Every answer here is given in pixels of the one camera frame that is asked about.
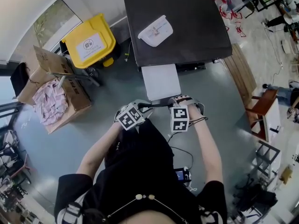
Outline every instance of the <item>cardboard box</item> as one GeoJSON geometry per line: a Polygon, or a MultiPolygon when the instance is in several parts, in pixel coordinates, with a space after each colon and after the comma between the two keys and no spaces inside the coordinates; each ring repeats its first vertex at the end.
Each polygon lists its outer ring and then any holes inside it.
{"type": "MultiPolygon", "coordinates": [[[[35,104],[32,97],[43,84],[56,79],[47,72],[73,73],[71,62],[65,57],[36,46],[28,52],[22,62],[26,63],[29,80],[17,99],[29,105],[35,104]]],[[[91,106],[89,97],[78,81],[65,79],[62,87],[65,91],[68,109],[55,124],[45,126],[49,134],[66,125],[91,106]]]]}

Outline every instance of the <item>pink fabric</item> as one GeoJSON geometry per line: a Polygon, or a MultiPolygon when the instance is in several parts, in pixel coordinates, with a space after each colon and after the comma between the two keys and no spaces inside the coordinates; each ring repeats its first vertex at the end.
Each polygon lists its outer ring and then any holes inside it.
{"type": "Polygon", "coordinates": [[[33,106],[43,125],[57,122],[68,108],[63,88],[58,88],[57,79],[45,83],[33,96],[33,106]]]}

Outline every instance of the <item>yellow lid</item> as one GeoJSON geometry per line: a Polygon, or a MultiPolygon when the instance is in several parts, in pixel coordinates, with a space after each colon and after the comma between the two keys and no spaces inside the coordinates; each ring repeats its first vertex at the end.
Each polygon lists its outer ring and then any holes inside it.
{"type": "Polygon", "coordinates": [[[83,22],[62,39],[77,68],[84,69],[111,53],[116,40],[103,14],[83,22]]]}

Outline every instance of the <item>leg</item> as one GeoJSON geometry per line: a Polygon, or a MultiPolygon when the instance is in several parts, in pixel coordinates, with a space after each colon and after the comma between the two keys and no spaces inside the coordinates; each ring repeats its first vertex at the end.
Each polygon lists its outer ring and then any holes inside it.
{"type": "Polygon", "coordinates": [[[268,90],[278,90],[277,96],[284,97],[287,100],[291,99],[292,91],[290,88],[268,85],[268,90]]]}
{"type": "Polygon", "coordinates": [[[285,23],[285,19],[284,19],[284,16],[280,16],[280,17],[277,17],[277,18],[274,18],[273,20],[267,22],[266,26],[267,27],[273,27],[273,26],[277,26],[279,24],[283,24],[285,23]]]}
{"type": "Polygon", "coordinates": [[[278,103],[279,103],[280,105],[287,106],[287,107],[290,107],[290,106],[291,106],[291,101],[290,101],[290,99],[286,99],[286,98],[281,97],[281,96],[277,96],[277,99],[278,99],[278,103]]]}

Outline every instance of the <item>metal stand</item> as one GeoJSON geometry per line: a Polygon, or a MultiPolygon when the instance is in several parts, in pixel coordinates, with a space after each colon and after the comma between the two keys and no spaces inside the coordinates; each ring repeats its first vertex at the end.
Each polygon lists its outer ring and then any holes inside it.
{"type": "Polygon", "coordinates": [[[100,86],[100,84],[93,78],[91,77],[85,70],[82,70],[84,75],[76,75],[76,74],[70,74],[70,73],[56,73],[56,72],[47,72],[49,75],[53,75],[56,77],[61,77],[60,82],[59,82],[59,88],[62,86],[62,83],[64,80],[67,79],[74,79],[74,80],[89,80],[93,84],[95,84],[97,87],[100,86]]]}
{"type": "Polygon", "coordinates": [[[280,153],[280,150],[269,145],[269,144],[266,144],[262,141],[259,141],[259,143],[261,144],[261,146],[259,147],[259,149],[256,151],[256,157],[261,159],[261,162],[258,163],[256,165],[256,168],[257,170],[259,170],[260,172],[262,172],[264,175],[266,175],[267,177],[270,177],[270,173],[269,172],[266,172],[267,168],[274,162],[274,160],[276,159],[276,157],[278,156],[278,154],[280,153]],[[267,147],[268,150],[264,153],[264,154],[260,154],[260,151],[262,150],[263,147],[267,147]],[[274,151],[276,152],[273,156],[273,158],[269,159],[267,157],[267,155],[269,155],[269,152],[270,151],[274,151]]]}

